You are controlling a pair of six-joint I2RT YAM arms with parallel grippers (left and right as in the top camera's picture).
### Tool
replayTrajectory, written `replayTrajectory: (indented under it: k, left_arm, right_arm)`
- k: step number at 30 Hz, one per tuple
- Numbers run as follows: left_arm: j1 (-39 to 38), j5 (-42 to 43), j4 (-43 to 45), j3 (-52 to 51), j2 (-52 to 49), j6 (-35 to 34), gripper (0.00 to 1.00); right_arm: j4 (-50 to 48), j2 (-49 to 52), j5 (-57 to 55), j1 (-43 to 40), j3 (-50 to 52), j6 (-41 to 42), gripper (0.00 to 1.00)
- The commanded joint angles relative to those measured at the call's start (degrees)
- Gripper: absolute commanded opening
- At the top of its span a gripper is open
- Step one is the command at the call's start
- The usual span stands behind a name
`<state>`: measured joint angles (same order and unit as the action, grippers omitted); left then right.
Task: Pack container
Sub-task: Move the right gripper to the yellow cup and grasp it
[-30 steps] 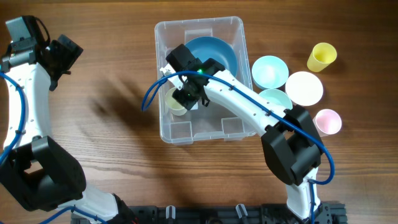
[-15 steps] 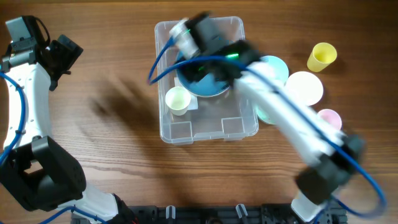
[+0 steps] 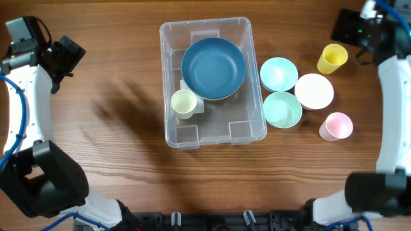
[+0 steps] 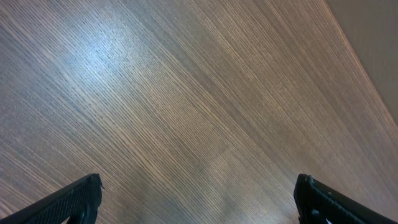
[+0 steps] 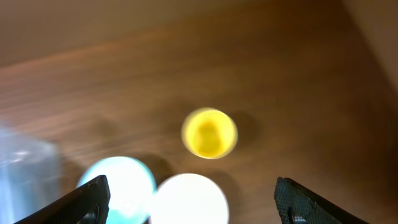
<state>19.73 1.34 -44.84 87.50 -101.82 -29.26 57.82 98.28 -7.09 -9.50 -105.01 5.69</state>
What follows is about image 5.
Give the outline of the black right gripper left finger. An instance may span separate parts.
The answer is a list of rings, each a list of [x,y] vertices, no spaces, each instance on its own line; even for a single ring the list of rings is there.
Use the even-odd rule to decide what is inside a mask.
[[[108,180],[99,175],[16,224],[105,224],[110,198]]]

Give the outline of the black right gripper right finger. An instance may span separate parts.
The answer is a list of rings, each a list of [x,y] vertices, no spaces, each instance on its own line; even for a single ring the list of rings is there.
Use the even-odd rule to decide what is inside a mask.
[[[367,224],[290,178],[277,178],[274,200],[282,224]]]

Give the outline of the yellow plastic cup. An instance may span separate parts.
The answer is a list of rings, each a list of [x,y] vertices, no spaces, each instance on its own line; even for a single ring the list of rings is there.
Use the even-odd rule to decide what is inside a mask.
[[[226,113],[215,108],[199,108],[184,119],[181,139],[192,154],[204,159],[220,159],[235,148],[238,129]]]

